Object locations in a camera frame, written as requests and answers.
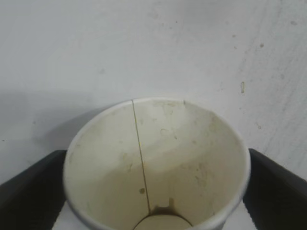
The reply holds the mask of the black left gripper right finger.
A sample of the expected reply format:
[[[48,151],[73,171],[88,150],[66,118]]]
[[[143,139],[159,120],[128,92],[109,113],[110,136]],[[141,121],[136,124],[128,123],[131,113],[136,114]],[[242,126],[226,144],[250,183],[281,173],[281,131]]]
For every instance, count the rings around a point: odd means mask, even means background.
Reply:
[[[307,182],[255,149],[243,203],[259,230],[307,228]]]

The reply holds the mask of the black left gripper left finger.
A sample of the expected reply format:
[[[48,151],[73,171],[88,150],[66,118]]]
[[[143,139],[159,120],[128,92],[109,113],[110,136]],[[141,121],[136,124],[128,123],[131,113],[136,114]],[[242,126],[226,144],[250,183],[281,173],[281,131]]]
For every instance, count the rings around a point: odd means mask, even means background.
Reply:
[[[65,150],[57,150],[0,186],[2,230],[50,230],[65,203]]]

